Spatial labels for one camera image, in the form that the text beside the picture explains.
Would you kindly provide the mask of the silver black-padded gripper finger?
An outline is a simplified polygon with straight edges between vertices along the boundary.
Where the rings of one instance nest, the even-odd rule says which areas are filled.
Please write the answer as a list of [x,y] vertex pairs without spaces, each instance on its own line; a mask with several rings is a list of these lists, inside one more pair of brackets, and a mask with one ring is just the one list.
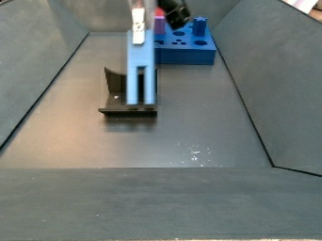
[[132,43],[144,43],[144,4],[143,0],[131,0]]

